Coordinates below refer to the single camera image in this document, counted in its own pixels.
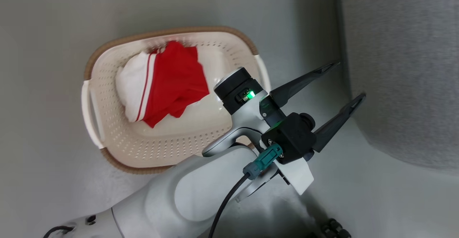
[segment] floor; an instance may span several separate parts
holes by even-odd
[[[152,176],[120,172],[83,124],[84,66],[98,46],[170,27],[228,25],[257,45],[273,87],[340,57],[334,0],[0,0],[0,230],[39,237],[96,213]],[[343,106],[338,70],[286,107],[325,123]],[[454,237],[459,180],[373,149],[350,120],[310,161],[297,196],[273,180],[228,209],[218,237],[303,237],[336,217],[355,237]]]

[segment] gray upholstery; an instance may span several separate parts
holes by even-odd
[[[376,148],[458,173],[459,0],[341,0],[357,113]]]

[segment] robotic arm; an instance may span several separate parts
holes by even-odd
[[[242,179],[230,202],[250,196],[277,174],[303,194],[313,181],[307,161],[338,132],[365,94],[315,132],[310,115],[285,116],[280,108],[337,65],[339,62],[317,68],[270,94],[244,68],[238,68],[214,88],[231,114],[233,127],[208,145],[203,157],[191,156],[112,208],[66,222],[54,234],[65,238],[197,237],[211,226],[228,191],[244,174],[248,179]],[[243,135],[254,149],[236,143]]]

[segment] green led indicator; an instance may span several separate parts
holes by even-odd
[[[254,98],[254,97],[255,97],[254,91],[250,91],[250,92],[246,95],[246,97],[247,97],[248,99]]]

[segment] brown basket rim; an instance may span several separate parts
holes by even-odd
[[[91,55],[89,60],[87,61],[86,68],[85,68],[85,80],[90,80],[92,75],[92,69],[94,68],[94,64],[97,59],[108,49],[111,49],[115,46],[119,46],[125,43],[134,42],[138,40],[143,40],[151,37],[161,37],[163,35],[170,35],[170,34],[184,34],[184,33],[198,33],[198,32],[225,32],[229,34],[234,34],[235,36],[239,37],[243,40],[246,45],[249,47],[250,51],[253,55],[258,55],[257,47],[255,46],[254,42],[250,40],[244,33],[241,31],[227,27],[227,26],[197,26],[197,27],[181,27],[181,28],[172,28],[166,29],[161,31],[154,31],[144,34],[136,34],[129,37],[123,37],[116,40],[112,40],[107,42],[97,48],[95,52]],[[101,148],[100,152],[104,156],[104,158],[115,168],[124,171],[126,173],[131,174],[158,174],[166,171],[167,169],[171,168],[172,166],[157,166],[157,167],[146,167],[146,168],[135,168],[132,166],[127,166],[124,163],[118,161],[107,148]]]

